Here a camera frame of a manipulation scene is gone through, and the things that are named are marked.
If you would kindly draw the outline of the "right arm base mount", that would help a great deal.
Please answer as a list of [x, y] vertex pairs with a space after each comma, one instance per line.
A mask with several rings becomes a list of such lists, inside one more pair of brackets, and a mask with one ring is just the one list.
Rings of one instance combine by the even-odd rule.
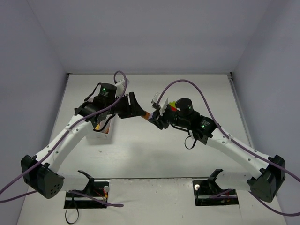
[[222, 189], [217, 183], [217, 176], [223, 169], [216, 169], [208, 178], [192, 180], [195, 206], [239, 205], [235, 189]]

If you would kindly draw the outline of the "green stepped lego brick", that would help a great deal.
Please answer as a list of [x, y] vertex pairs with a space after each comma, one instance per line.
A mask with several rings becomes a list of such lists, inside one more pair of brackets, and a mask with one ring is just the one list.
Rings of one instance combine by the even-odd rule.
[[175, 101], [174, 102], [169, 102], [169, 105], [172, 108], [176, 108], [176, 102]]

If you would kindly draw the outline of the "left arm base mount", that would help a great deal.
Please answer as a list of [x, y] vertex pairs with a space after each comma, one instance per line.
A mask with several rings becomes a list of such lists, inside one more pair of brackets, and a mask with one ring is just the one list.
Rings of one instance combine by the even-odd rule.
[[[83, 170], [79, 170], [88, 182], [82, 190], [70, 190], [66, 192], [64, 209], [65, 221], [69, 225], [74, 225], [79, 219], [79, 209], [106, 209], [107, 207], [121, 208], [122, 203], [109, 203], [110, 182], [108, 180], [97, 180]], [[67, 213], [69, 209], [74, 209], [77, 213], [75, 221], [69, 221]]]

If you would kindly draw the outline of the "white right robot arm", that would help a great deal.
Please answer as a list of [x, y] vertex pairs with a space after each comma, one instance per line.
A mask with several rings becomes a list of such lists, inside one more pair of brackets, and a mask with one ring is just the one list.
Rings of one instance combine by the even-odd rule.
[[175, 106], [168, 102], [161, 104], [154, 98], [152, 106], [155, 111], [149, 121], [159, 129], [172, 126], [187, 132], [195, 142], [220, 151], [242, 166], [240, 172], [216, 169], [211, 178], [201, 183], [210, 189], [211, 194], [239, 189], [251, 192], [264, 202], [273, 201], [285, 181], [285, 161], [282, 157], [270, 157], [234, 138], [213, 119], [195, 111], [189, 98], [177, 100]]

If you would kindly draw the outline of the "brown lego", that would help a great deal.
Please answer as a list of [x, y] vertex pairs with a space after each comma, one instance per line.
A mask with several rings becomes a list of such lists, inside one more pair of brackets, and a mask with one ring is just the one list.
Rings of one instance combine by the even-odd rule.
[[143, 118], [144, 118], [145, 120], [149, 120], [149, 119], [151, 118], [151, 113], [145, 112], [145, 115], [143, 116]]

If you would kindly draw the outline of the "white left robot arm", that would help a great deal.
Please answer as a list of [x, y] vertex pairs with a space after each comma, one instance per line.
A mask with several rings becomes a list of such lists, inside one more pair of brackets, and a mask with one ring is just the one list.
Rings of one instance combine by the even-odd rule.
[[115, 84], [98, 83], [98, 95], [89, 94], [75, 108], [75, 113], [63, 130], [40, 152], [26, 155], [21, 160], [24, 182], [46, 199], [53, 198], [59, 191], [66, 190], [65, 177], [58, 173], [60, 166], [75, 146], [108, 115], [121, 119], [144, 116], [133, 92], [126, 93], [128, 79]]

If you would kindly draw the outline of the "white divided sorting container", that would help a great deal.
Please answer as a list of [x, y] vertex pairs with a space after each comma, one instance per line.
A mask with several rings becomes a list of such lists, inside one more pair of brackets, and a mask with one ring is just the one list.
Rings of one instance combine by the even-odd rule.
[[[100, 122], [101, 129], [99, 132], [96, 132], [93, 130], [86, 136], [86, 138], [89, 140], [111, 140], [112, 135], [113, 135], [114, 122], [115, 122], [116, 117], [114, 116], [111, 119], [109, 119], [109, 118], [110, 117], [107, 116], [107, 118], [105, 120]], [[104, 130], [108, 124], [110, 124], [109, 133], [105, 134]]]

